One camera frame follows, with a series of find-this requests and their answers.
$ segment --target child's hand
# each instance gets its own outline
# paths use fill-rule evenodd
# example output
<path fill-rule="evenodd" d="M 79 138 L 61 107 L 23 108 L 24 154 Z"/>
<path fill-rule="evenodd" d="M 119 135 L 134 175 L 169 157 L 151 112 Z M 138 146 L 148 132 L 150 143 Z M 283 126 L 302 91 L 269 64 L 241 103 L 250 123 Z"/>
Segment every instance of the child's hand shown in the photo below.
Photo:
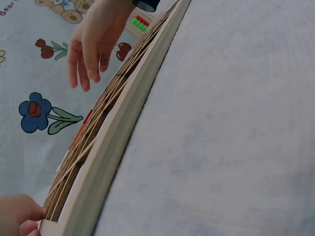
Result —
<path fill-rule="evenodd" d="M 100 81 L 99 69 L 107 70 L 110 55 L 135 6 L 131 0 L 97 0 L 72 34 L 68 49 L 71 87 L 89 91 L 90 80 Z"/>
<path fill-rule="evenodd" d="M 0 235 L 40 236 L 37 221 L 45 210 L 25 194 L 0 197 Z"/>

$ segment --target teddy bear print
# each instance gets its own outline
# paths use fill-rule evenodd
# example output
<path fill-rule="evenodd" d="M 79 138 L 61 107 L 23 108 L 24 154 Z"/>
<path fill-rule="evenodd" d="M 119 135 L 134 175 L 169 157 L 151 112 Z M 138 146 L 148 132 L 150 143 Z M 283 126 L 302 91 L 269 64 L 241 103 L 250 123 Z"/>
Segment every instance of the teddy bear print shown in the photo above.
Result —
<path fill-rule="evenodd" d="M 45 6 L 60 15 L 70 24 L 78 24 L 93 4 L 93 0 L 35 0 L 38 6 Z"/>

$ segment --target wooden edge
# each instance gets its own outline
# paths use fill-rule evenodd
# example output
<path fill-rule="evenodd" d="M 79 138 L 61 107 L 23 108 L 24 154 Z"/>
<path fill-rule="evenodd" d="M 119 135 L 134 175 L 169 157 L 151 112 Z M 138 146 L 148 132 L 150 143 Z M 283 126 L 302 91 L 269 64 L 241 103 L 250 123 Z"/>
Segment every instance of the wooden edge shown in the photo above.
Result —
<path fill-rule="evenodd" d="M 50 220 L 41 220 L 39 228 L 42 236 L 60 236 L 61 228 L 59 223 Z"/>
<path fill-rule="evenodd" d="M 190 0 L 177 3 L 100 128 L 70 191 L 71 205 L 65 205 L 63 236 L 92 234 L 127 142 L 189 3 Z"/>

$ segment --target bed sheet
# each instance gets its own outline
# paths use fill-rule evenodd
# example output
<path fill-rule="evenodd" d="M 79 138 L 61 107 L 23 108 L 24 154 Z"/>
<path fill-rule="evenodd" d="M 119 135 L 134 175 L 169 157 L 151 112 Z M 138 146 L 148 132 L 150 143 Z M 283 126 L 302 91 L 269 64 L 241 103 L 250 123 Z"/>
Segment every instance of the bed sheet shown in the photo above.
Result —
<path fill-rule="evenodd" d="M 101 82 L 88 93 L 71 89 L 70 36 L 93 2 L 56 0 L 63 4 L 54 11 L 50 2 L 0 2 L 0 194 L 26 193 L 39 203 L 76 132 L 137 41 L 124 31 Z M 60 15 L 60 7 L 67 12 Z"/>
<path fill-rule="evenodd" d="M 315 235 L 313 0 L 192 0 L 96 236 Z"/>

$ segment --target wooden board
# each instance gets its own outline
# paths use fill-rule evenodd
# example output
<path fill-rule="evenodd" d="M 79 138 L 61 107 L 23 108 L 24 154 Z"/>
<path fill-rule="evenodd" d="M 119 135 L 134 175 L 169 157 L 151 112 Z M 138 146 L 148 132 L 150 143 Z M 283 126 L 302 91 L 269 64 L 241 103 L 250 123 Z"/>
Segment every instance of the wooden board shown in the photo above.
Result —
<path fill-rule="evenodd" d="M 42 236 L 93 233 L 119 163 L 190 0 L 178 0 L 142 38 L 96 102 L 48 193 Z"/>

